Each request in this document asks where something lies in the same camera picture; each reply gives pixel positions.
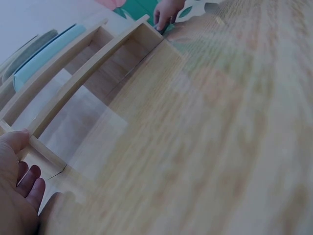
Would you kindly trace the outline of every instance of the finger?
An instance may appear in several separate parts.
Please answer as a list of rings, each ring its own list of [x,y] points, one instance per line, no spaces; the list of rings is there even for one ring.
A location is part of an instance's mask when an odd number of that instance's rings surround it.
[[[175,23],[177,14],[178,14],[178,11],[172,16],[171,24],[174,24],[174,23]]]
[[[45,193],[45,181],[42,178],[38,178],[31,191],[29,192],[26,200],[33,206],[33,208],[38,212],[40,204],[43,200]]]
[[[26,173],[22,181],[17,185],[16,192],[18,192],[23,197],[26,197],[33,188],[35,181],[40,177],[40,175],[40,168],[36,165],[33,165]]]
[[[159,21],[158,21],[158,25],[157,25],[157,28],[156,28],[156,29],[157,29],[158,31],[163,30],[163,28],[165,27],[167,21],[168,21],[167,18],[164,18],[162,15],[160,15],[160,19],[159,19]]]
[[[160,18],[160,11],[155,9],[155,11],[153,13],[153,17],[154,17],[154,20],[153,20],[154,24],[157,24],[158,20]]]
[[[15,154],[24,149],[28,145],[28,141],[29,132],[27,130],[5,133],[0,137],[0,143],[9,145]]]
[[[16,182],[16,185],[21,181],[23,176],[27,173],[28,171],[28,165],[26,162],[19,162],[19,173],[18,173],[18,180]]]

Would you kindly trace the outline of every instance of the wooden slat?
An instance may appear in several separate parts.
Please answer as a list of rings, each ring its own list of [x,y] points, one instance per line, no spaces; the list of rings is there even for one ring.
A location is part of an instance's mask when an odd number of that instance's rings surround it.
[[[6,123],[4,120],[0,121],[0,128],[3,133],[13,132],[13,128]],[[38,153],[44,156],[50,163],[57,167],[60,171],[64,169],[67,165],[60,157],[54,154],[50,149],[48,149],[39,139],[34,136],[31,136],[29,139],[29,144],[33,147]],[[22,161],[26,156],[26,151],[21,151],[17,154],[18,161]]]
[[[13,88],[13,76],[10,76],[1,86],[0,86],[0,110],[9,102],[9,100],[14,96],[15,91]]]
[[[63,170],[67,165],[60,157],[54,154],[50,149],[48,149],[39,139],[31,136],[29,139],[29,144],[36,149],[41,155],[46,157],[52,164],[54,164],[60,170]]]
[[[111,40],[91,57],[73,76],[63,85],[58,93],[40,111],[37,117],[31,122],[28,130],[37,138],[62,109],[66,102],[75,92],[87,81],[87,79],[112,55],[125,41],[138,29],[149,17],[143,16],[128,30]]]
[[[22,89],[7,103],[0,111],[0,119],[4,119],[9,125],[12,125],[21,112],[26,108],[30,101],[38,94],[38,92],[73,59],[79,52],[85,48],[92,40],[98,28],[106,23],[104,20],[95,27],[87,30],[62,51],[54,56],[40,70],[38,70]]]

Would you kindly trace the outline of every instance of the child's finger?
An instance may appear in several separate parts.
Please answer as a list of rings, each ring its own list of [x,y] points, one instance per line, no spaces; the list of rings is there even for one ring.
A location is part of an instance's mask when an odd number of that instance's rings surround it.
[[[157,29],[158,31],[163,30],[163,28],[165,27],[167,21],[168,21],[167,18],[165,18],[165,17],[163,17],[162,15],[160,15],[160,18],[159,18],[158,25],[157,25],[157,28],[156,28],[156,29]]]
[[[157,24],[158,21],[159,21],[159,18],[160,18],[160,11],[155,9],[154,13],[153,13],[153,21],[154,21],[154,24]]]
[[[178,11],[172,16],[171,24],[174,24],[174,23],[175,23],[177,14],[178,14]]]

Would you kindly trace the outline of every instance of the gray object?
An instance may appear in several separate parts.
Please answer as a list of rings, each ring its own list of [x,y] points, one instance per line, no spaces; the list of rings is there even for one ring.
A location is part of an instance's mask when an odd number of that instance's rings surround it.
[[[5,82],[30,56],[32,56],[36,51],[42,48],[57,35],[58,32],[53,29],[34,41],[9,65],[2,77],[2,82]]]

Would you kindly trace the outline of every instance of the child hand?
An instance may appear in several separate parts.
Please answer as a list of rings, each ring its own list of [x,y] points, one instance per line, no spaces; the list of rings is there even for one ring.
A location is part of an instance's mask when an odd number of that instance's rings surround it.
[[[154,11],[154,24],[158,24],[157,30],[163,30],[166,23],[172,24],[176,20],[178,12],[184,7],[184,0],[162,0]]]

